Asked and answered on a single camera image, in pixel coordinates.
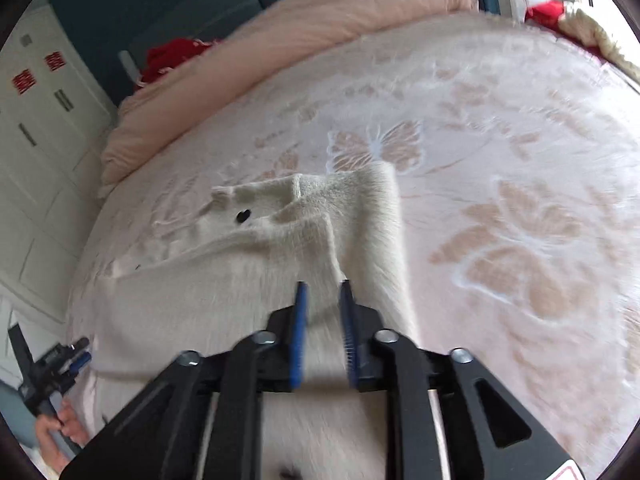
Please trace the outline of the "person's left hand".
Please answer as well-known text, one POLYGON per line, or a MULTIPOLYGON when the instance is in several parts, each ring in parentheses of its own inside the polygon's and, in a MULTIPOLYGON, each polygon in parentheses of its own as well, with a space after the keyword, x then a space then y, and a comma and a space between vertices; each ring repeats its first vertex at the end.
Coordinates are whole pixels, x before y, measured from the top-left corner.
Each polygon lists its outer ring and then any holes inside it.
POLYGON ((90 440, 87 429, 66 398, 62 400, 61 409, 56 416, 39 415, 35 422, 35 434, 42 459, 47 466, 60 474, 70 459, 55 442, 53 435, 56 432, 70 438, 79 446, 85 446, 90 440))

